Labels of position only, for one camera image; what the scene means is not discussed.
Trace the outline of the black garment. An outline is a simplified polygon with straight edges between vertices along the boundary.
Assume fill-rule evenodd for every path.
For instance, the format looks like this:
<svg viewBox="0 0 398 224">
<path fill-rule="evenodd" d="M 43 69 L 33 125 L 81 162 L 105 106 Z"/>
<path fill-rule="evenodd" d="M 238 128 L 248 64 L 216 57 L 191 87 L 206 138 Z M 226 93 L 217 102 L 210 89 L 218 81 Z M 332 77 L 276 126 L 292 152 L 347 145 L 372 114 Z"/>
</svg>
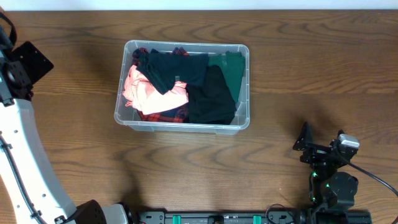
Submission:
<svg viewBox="0 0 398 224">
<path fill-rule="evenodd" d="M 236 104 L 219 66 L 207 67 L 203 85 L 187 85 L 187 93 L 190 123 L 231 124 Z"/>
</svg>

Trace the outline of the green garment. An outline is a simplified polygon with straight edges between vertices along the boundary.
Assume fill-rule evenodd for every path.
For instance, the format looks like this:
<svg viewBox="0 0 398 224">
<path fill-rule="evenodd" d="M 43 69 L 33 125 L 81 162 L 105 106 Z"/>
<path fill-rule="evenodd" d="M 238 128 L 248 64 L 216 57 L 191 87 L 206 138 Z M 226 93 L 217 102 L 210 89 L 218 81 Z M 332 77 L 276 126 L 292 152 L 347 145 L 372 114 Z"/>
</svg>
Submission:
<svg viewBox="0 0 398 224">
<path fill-rule="evenodd" d="M 209 57 L 208 65 L 217 65 L 220 67 L 231 96 L 237 103 L 245 69 L 245 57 L 242 53 L 227 51 L 223 54 L 211 56 Z"/>
</svg>

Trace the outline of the pink shirt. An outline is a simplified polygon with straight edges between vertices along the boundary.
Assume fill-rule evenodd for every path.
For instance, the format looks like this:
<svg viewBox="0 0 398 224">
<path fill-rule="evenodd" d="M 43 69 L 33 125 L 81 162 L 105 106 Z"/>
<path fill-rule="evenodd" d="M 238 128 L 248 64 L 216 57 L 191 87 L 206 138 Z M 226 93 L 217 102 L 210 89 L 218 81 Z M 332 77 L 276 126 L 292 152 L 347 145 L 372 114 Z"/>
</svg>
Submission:
<svg viewBox="0 0 398 224">
<path fill-rule="evenodd" d="M 133 65 L 129 69 L 122 92 L 127 103 L 144 115 L 172 110 L 188 103 L 186 83 L 176 82 L 165 94 L 159 93 L 150 81 Z"/>
</svg>

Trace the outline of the red navy plaid shirt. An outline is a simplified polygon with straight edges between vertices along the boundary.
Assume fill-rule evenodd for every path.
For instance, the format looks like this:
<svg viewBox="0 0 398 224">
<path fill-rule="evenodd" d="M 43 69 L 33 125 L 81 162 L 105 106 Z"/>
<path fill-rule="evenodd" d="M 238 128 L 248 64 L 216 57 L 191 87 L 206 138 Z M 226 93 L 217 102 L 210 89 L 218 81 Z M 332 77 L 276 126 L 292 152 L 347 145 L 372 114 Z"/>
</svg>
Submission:
<svg viewBox="0 0 398 224">
<path fill-rule="evenodd" d="M 140 61 L 139 57 L 141 54 L 147 53 L 148 50 L 145 48 L 136 49 L 132 54 L 132 65 L 138 66 Z M 142 112 L 136 110 L 142 121 L 152 122 L 169 122 L 169 123 L 184 123 L 188 119 L 188 103 L 168 111 L 160 113 L 153 113 L 144 115 Z"/>
</svg>

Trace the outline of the dark teal garment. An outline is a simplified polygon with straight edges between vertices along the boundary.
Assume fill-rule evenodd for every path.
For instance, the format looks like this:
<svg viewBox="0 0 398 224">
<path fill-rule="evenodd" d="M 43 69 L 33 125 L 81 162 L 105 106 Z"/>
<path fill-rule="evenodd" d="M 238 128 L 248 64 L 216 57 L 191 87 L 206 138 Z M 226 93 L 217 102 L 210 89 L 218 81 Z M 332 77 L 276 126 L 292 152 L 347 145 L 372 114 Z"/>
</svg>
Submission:
<svg viewBox="0 0 398 224">
<path fill-rule="evenodd" d="M 173 55 L 163 53 L 144 53 L 139 57 L 137 70 L 152 86 L 164 95 L 172 90 L 176 82 L 202 86 L 208 66 L 208 54 Z"/>
</svg>

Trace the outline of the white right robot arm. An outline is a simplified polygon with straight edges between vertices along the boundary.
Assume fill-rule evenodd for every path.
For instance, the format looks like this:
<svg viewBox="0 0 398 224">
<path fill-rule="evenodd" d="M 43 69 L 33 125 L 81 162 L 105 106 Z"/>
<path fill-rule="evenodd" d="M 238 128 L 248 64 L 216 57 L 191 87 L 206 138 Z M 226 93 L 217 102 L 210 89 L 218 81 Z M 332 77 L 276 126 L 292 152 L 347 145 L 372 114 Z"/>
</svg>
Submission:
<svg viewBox="0 0 398 224">
<path fill-rule="evenodd" d="M 311 127 L 305 122 L 292 147 L 301 151 L 300 161 L 310 165 L 309 198 L 313 205 L 297 215 L 298 223 L 348 223 L 348 209 L 354 205 L 358 179 L 338 169 L 358 152 L 359 141 L 340 130 L 328 146 L 314 143 Z"/>
</svg>

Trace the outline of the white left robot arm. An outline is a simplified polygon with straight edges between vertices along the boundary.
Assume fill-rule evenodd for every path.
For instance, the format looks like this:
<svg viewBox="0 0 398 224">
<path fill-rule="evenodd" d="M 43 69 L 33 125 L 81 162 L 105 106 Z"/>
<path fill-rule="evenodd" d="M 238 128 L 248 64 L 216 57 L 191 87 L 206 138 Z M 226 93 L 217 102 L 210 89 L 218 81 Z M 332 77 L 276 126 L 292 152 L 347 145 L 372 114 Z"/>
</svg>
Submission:
<svg viewBox="0 0 398 224">
<path fill-rule="evenodd" d="M 33 87 L 53 63 L 31 42 L 16 47 L 17 32 L 1 31 L 1 178 L 18 223 L 131 223 L 123 203 L 101 207 L 96 200 L 75 205 L 52 169 L 41 143 L 32 106 Z"/>
</svg>

